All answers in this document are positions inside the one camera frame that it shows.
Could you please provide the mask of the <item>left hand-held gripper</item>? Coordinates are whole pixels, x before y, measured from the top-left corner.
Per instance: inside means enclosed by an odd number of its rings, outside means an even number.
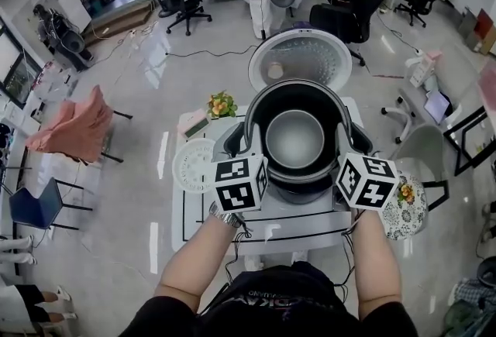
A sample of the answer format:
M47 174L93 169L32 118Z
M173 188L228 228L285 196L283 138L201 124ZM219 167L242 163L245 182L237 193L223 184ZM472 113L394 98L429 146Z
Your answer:
M259 211L269 183L259 125L253 122L233 126L223 149L225 153L214 155L211 168L212 194L219 211Z

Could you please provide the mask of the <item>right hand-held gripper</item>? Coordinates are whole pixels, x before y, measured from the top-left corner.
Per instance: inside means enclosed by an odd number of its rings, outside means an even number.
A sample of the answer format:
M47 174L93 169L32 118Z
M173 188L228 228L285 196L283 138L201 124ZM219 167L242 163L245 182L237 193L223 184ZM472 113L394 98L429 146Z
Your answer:
M372 154L374 146L365 130L357 124L351 125L349 137L344 124L338 123L335 144L339 162L336 186L347 205L380 211L399 184L394 162L363 155Z

